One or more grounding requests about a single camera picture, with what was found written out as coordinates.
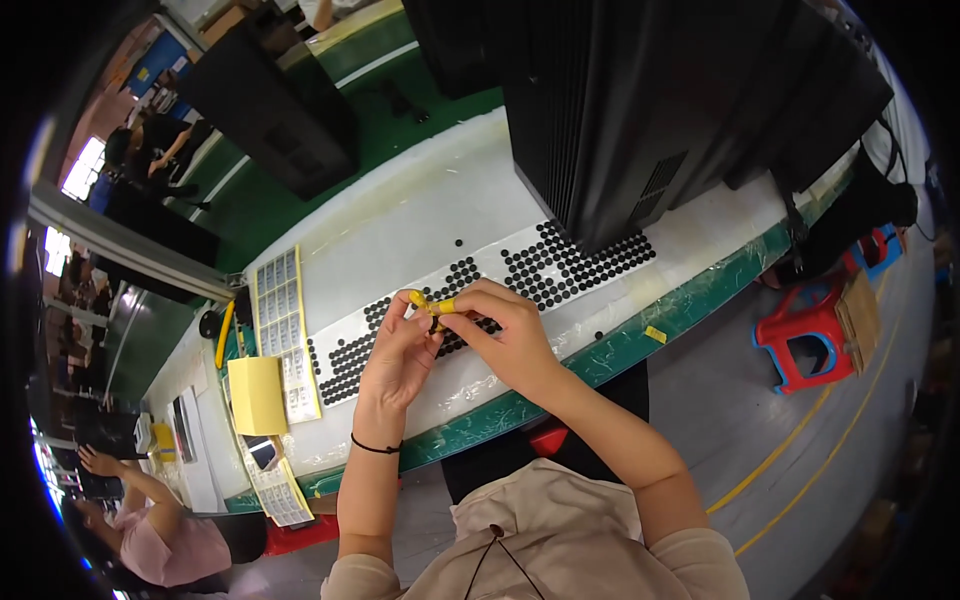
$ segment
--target yellow floor line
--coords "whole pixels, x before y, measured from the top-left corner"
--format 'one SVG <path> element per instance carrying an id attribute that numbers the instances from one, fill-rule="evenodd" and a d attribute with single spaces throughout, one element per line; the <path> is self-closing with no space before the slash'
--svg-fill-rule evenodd
<path id="1" fill-rule="evenodd" d="M 890 275 L 889 269 L 886 272 L 884 272 L 883 278 L 880 280 L 880 285 L 876 289 L 877 302 L 880 302 L 880 299 L 883 296 L 883 290 L 887 285 L 888 275 Z M 729 504 L 731 500 L 736 498 L 737 495 L 743 492 L 747 486 L 753 483 L 754 480 L 757 479 L 763 473 L 763 471 L 767 470 L 771 465 L 773 465 L 774 461 L 776 461 L 779 458 L 779 456 L 783 453 L 783 451 L 786 450 L 788 446 L 790 446 L 790 444 L 797 438 L 798 435 L 800 435 L 800 432 L 803 431 L 806 425 L 810 422 L 810 420 L 813 419 L 813 416 L 816 415 L 818 411 L 820 411 L 821 407 L 823 407 L 824 403 L 827 401 L 827 398 L 833 392 L 833 388 L 835 386 L 836 386 L 836 383 L 831 383 L 827 385 L 826 388 L 824 388 L 823 392 L 820 394 L 820 397 L 818 397 L 817 401 L 813 403 L 813 406 L 810 407 L 810 410 L 807 411 L 804 418 L 799 423 L 797 423 L 796 427 L 793 428 L 793 431 L 790 432 L 790 435 L 788 435 L 786 439 L 780 443 L 780 445 L 774 448 L 774 451 L 771 452 L 770 455 L 767 456 L 767 458 L 763 459 L 763 462 L 760 463 L 759 466 L 757 466 L 757 468 L 753 470 L 753 472 L 747 475 L 743 481 L 738 483 L 735 488 L 733 488 L 732 490 L 727 492 L 726 495 L 724 495 L 722 498 L 717 500 L 713 504 L 713 506 L 709 507 L 707 509 L 708 515 L 720 510 L 721 508 Z"/>
<path id="2" fill-rule="evenodd" d="M 860 402 L 860 407 L 856 410 L 856 414 L 853 415 L 853 420 L 850 422 L 850 425 L 847 426 L 846 431 L 844 431 L 844 432 L 843 432 L 843 435 L 840 436 L 840 441 L 837 442 L 837 445 L 833 447 L 833 450 L 830 451 L 830 454 L 827 456 L 827 459 L 824 461 L 824 463 L 823 463 L 822 465 L 820 465 L 820 468 L 818 468 L 817 471 L 816 471 L 815 473 L 813 473 L 813 476 L 810 477 L 810 480 L 807 481 L 806 484 L 805 484 L 805 485 L 801 488 L 801 490 L 797 493 L 797 495 L 795 495 L 795 496 L 793 497 L 793 499 L 790 500 L 790 503 L 787 504 L 786 507 L 785 507 L 782 511 L 780 511 L 780 513 L 779 513 L 777 516 L 775 516 L 769 523 L 767 523 L 767 524 L 763 527 L 763 529 L 761 529 L 759 532 L 757 532 L 757 534 L 756 534 L 755 536 L 753 536 L 753 537 L 750 538 L 750 540 L 748 540 L 745 544 L 743 544 L 742 546 L 740 546 L 740 547 L 736 550 L 736 552 L 734 553 L 736 556 L 740 556 L 740 554 L 741 554 L 744 550 L 746 550 L 746 549 L 749 548 L 750 546 L 754 545 L 757 540 L 759 540 L 760 538 L 762 538 L 768 531 L 770 531 L 770 530 L 773 528 L 773 526 L 776 525 L 777 522 L 780 521 L 780 519 L 783 518 L 784 515 L 786 515 L 787 513 L 790 512 L 790 509 L 792 509 L 794 506 L 796 506 L 797 502 L 799 502 L 800 499 L 804 497 L 804 495 L 806 494 L 807 490 L 810 489 L 810 487 L 813 485 L 813 483 L 814 483 L 815 481 L 817 481 L 817 479 L 820 478 L 820 475 L 822 475 L 825 470 L 827 470 L 827 467 L 828 467 L 829 464 L 833 461 L 833 457 L 837 455 L 837 452 L 840 451 L 840 447 L 841 447 L 841 446 L 844 444 L 844 442 L 847 440 L 847 436 L 849 436 L 849 435 L 850 435 L 850 432 L 853 431 L 853 427 L 856 425 L 856 422 L 860 420 L 860 415 L 863 414 L 863 409 L 867 407 L 867 402 L 869 402 L 871 396 L 874 395 L 874 389 L 876 388 L 876 383 L 877 383 L 877 382 L 879 381 L 879 379 L 880 379 L 880 374 L 883 373 L 883 368 L 884 368 L 884 367 L 886 366 L 886 364 L 887 364 L 887 358 L 890 357 L 890 350 L 893 349 L 893 347 L 894 347 L 894 342 L 896 342 L 896 340 L 897 340 L 897 330 L 900 329 L 900 317 L 902 317 L 902 316 L 903 316 L 903 313 L 902 313 L 902 312 L 900 313 L 899 316 L 897 316 L 897 322 L 894 323 L 894 330 L 890 333 L 890 342 L 887 344 L 887 349 L 886 349 L 886 351 L 883 353 L 883 360 L 880 361 L 880 365 L 879 365 L 879 367 L 878 367 L 877 370 L 876 370 L 876 375 L 874 376 L 874 381 L 870 384 L 870 389 L 867 390 L 867 394 L 863 397 L 863 401 Z"/>

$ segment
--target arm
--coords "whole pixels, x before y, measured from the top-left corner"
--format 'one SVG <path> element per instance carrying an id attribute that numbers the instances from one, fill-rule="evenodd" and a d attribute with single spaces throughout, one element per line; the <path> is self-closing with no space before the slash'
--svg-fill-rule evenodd
<path id="1" fill-rule="evenodd" d="M 120 461 L 120 463 L 129 468 L 141 470 L 140 463 L 138 461 Z M 124 490 L 122 506 L 124 510 L 131 513 L 139 511 L 143 507 L 147 506 L 147 494 L 135 488 L 134 486 L 127 486 L 127 488 Z"/>
<path id="2" fill-rule="evenodd" d="M 190 139 L 191 133 L 193 133 L 192 125 L 180 132 L 177 135 L 177 139 L 174 140 L 174 143 L 170 145 L 170 148 L 167 148 L 167 151 L 163 153 L 163 156 L 150 163 L 150 168 L 147 170 L 147 177 L 152 177 L 154 171 L 158 171 L 166 167 L 170 159 L 173 158 L 174 155 L 180 151 L 180 148 L 183 147 L 183 144 L 186 143 L 186 140 Z"/>
<path id="3" fill-rule="evenodd" d="M 649 547 L 674 532 L 709 527 L 693 478 L 670 442 L 561 369 L 529 399 L 566 423 L 633 490 L 644 543 Z"/>
<path id="4" fill-rule="evenodd" d="M 427 333 L 431 320 L 421 312 L 403 319 L 409 303 L 410 290 L 396 293 L 360 376 L 352 433 L 370 448 L 400 446 L 407 407 L 420 392 L 443 340 L 440 333 Z M 398 466 L 398 452 L 371 452 L 357 445 L 350 449 L 337 498 L 338 559 L 368 554 L 393 565 Z"/>
<path id="5" fill-rule="evenodd" d="M 560 364 L 531 301 L 480 279 L 457 297 L 456 309 L 458 314 L 442 316 L 441 323 L 479 352 L 504 383 L 573 429 L 633 490 L 648 547 L 683 529 L 709 527 L 677 451 L 649 424 Z M 473 324 L 474 314 L 493 317 L 503 326 L 502 334 L 488 335 Z"/>
<path id="6" fill-rule="evenodd" d="M 319 34 L 330 28 L 330 22 L 333 21 L 333 0 L 320 0 L 317 6 L 317 14 L 313 17 L 313 23 L 310 27 Z"/>
<path id="7" fill-rule="evenodd" d="M 128 467 L 108 454 L 97 452 L 89 445 L 80 448 L 78 454 L 84 468 L 94 475 L 119 477 L 130 488 L 140 490 L 154 501 L 154 506 L 147 513 L 147 520 L 169 548 L 180 534 L 183 507 L 166 484 L 139 468 Z"/>

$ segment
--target sticker sheet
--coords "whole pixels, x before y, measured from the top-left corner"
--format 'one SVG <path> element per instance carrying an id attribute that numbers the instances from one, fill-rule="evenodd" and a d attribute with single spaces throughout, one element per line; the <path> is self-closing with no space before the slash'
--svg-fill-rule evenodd
<path id="1" fill-rule="evenodd" d="M 428 301 L 445 300 L 484 276 L 532 300 L 543 314 L 651 264 L 656 257 L 657 252 L 642 232 L 587 256 L 547 221 L 464 256 L 405 287 L 423 290 Z M 307 338 L 309 370 L 317 380 L 324 408 L 357 396 L 360 373 L 395 292 L 388 291 L 383 298 Z M 406 316 L 413 312 L 413 308 L 408 308 Z M 478 320 L 477 324 L 490 334 L 500 330 L 492 319 Z M 443 360 L 467 346 L 460 336 L 447 330 L 437 358 Z"/>
<path id="2" fill-rule="evenodd" d="M 224 399 L 227 406 L 231 406 L 229 377 L 221 380 L 224 390 Z M 247 442 L 243 436 L 236 436 L 237 446 L 240 448 L 240 456 L 243 457 L 243 464 L 250 476 L 250 482 L 256 497 L 260 500 L 260 507 L 267 516 L 274 520 L 278 527 L 305 523 L 313 520 L 313 513 L 307 506 L 306 498 L 297 485 L 293 471 L 290 470 L 290 463 L 286 457 L 277 461 L 276 465 L 268 470 L 262 470 L 247 448 Z M 277 451 L 281 451 L 283 446 L 276 442 Z"/>
<path id="3" fill-rule="evenodd" d="M 253 273 L 252 306 L 260 355 L 280 358 L 287 422 L 319 419 L 320 402 L 303 334 L 299 245 Z"/>

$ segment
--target black shirt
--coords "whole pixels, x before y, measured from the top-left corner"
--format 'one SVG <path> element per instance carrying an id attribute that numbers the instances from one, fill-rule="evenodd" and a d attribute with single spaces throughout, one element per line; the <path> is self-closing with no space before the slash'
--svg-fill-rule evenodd
<path id="1" fill-rule="evenodd" d="M 150 163 L 163 156 L 177 141 L 177 136 L 190 128 L 190 124 L 166 114 L 155 114 L 144 119 L 140 127 L 143 129 L 143 143 L 128 159 L 124 175 L 130 180 L 147 183 Z"/>

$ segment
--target green table edge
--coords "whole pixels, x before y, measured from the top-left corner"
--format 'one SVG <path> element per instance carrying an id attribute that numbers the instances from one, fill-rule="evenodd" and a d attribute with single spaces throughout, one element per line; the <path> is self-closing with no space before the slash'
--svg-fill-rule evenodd
<path id="1" fill-rule="evenodd" d="M 822 197 L 801 207 L 809 225 L 833 204 L 851 178 L 848 171 Z M 574 353 L 564 360 L 564 365 L 591 387 L 601 385 L 663 347 L 645 334 L 647 325 L 665 333 L 668 343 L 675 340 L 750 285 L 789 248 L 790 239 L 785 224 L 781 222 L 636 313 L 602 339 Z M 510 391 L 404 441 L 400 472 L 481 444 L 543 414 L 539 406 Z M 333 493 L 340 488 L 343 472 L 344 468 L 340 466 L 302 475 L 297 481 L 307 497 Z M 259 510 L 252 491 L 227 498 L 226 504 L 232 513 Z"/>

